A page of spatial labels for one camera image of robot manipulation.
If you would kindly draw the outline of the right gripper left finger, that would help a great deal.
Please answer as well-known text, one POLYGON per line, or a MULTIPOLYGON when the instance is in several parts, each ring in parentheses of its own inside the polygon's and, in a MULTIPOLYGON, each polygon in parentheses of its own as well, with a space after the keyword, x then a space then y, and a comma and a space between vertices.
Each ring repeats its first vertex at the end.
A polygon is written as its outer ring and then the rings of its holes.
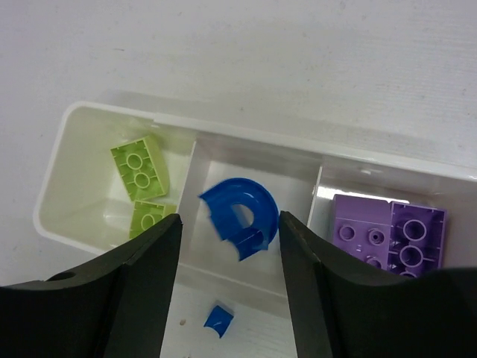
POLYGON ((158 357, 183 224, 177 214, 47 280, 1 288, 3 357, 158 357))

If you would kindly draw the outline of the lime green lego brick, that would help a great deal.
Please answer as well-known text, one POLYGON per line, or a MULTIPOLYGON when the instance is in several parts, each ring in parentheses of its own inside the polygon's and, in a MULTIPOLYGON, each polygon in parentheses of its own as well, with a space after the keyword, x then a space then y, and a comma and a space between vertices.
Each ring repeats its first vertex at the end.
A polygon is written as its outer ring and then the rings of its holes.
POLYGON ((170 177, 159 141, 151 135, 110 149, 131 201, 165 196, 170 177))
POLYGON ((151 201, 135 201, 129 229, 129 239, 134 239, 166 216, 176 213, 174 204, 151 201))

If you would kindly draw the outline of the white divided tray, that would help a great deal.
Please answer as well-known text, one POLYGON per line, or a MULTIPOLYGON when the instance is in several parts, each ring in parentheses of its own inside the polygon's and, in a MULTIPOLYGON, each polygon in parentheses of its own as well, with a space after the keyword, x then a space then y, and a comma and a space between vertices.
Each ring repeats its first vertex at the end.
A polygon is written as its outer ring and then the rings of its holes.
POLYGON ((281 301, 282 211, 395 274, 476 264, 473 170, 91 102, 62 118, 34 224, 102 254, 178 213, 184 283, 281 301))

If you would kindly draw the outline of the blue round lego piece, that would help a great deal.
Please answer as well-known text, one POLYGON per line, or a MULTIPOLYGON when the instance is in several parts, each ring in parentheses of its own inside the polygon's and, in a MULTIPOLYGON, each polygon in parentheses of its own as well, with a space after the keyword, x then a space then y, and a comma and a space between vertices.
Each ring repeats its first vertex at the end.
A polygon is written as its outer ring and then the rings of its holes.
POLYGON ((228 178, 199 194, 220 240, 230 242, 240 261, 268 250, 279 228, 279 210, 260 183, 228 178))

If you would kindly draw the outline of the small blue lego piece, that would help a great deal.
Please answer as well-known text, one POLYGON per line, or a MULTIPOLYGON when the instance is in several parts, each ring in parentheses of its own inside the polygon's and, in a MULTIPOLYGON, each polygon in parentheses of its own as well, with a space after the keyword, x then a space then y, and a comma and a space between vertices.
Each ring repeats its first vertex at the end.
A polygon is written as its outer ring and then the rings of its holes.
POLYGON ((218 337, 221 339, 227 332, 233 319, 234 315, 232 312, 230 312, 221 305, 215 305, 212 308, 203 326, 214 330, 218 334, 218 337))

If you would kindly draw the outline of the light purple lego brick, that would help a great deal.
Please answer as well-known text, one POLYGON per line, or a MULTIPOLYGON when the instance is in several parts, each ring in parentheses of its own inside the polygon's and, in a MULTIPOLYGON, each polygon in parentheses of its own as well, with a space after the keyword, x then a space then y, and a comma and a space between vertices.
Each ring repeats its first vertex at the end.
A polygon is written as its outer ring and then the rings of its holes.
POLYGON ((385 200, 336 194, 332 243, 355 258, 386 270, 391 237, 391 204, 385 200))

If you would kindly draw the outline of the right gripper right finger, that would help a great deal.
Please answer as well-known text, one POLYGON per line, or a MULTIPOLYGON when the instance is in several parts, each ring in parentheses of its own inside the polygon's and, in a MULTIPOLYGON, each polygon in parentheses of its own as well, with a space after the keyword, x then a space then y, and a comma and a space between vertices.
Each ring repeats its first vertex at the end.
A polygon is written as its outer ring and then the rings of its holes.
POLYGON ((381 270, 279 216, 288 305, 299 357, 474 357, 476 270, 419 278, 381 270))

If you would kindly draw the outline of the dark purple lego brick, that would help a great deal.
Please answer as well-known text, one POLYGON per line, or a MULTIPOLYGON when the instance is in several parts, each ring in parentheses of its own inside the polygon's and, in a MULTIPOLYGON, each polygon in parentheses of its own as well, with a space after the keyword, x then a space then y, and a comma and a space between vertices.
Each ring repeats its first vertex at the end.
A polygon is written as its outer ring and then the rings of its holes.
POLYGON ((440 269, 445 229, 445 210, 393 201, 388 271, 420 277, 440 269))

